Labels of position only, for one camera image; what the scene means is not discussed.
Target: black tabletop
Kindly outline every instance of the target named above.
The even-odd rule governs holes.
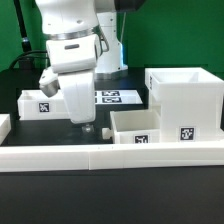
[[[100,81],[96,88],[137,88],[147,102],[144,72],[133,71],[120,80]],[[22,89],[38,88],[39,75],[37,70],[0,73],[0,112],[13,120],[5,146],[103,143],[99,132],[81,135],[68,120],[18,120],[16,99]],[[96,129],[107,124],[111,109],[97,108],[104,116],[97,117]],[[52,131],[56,126],[61,127],[57,133]],[[34,137],[26,139],[28,134]],[[71,140],[77,136],[79,142]],[[223,224],[224,167],[0,173],[0,206],[3,224]]]

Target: white bin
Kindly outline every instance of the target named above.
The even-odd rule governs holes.
[[[111,112],[111,131],[115,144],[160,141],[160,117],[156,111]]]
[[[202,68],[146,69],[150,106],[161,116],[161,142],[218,140],[224,82]]]

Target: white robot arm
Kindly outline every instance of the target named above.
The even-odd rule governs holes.
[[[73,123],[95,120],[94,72],[102,54],[97,12],[135,10],[145,0],[36,0],[43,33],[49,36],[51,67],[40,79],[47,96],[59,82]]]

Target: green wall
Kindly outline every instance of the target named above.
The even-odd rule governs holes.
[[[32,47],[43,49],[39,11],[33,0],[20,1]],[[224,78],[223,0],[146,1],[127,15],[124,52],[130,67],[201,66]],[[22,52],[13,0],[0,3],[0,27],[3,70]]]

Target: white box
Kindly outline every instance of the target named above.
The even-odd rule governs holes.
[[[156,111],[111,112],[111,131],[115,144],[160,141],[160,117]]]
[[[18,99],[20,120],[68,119],[61,91],[48,98],[41,90],[23,90]]]
[[[142,104],[136,90],[96,91],[96,105]],[[41,90],[23,90],[18,99],[20,120],[69,119],[61,90],[48,98]]]
[[[161,142],[219,140],[224,82],[202,68],[146,69]]]

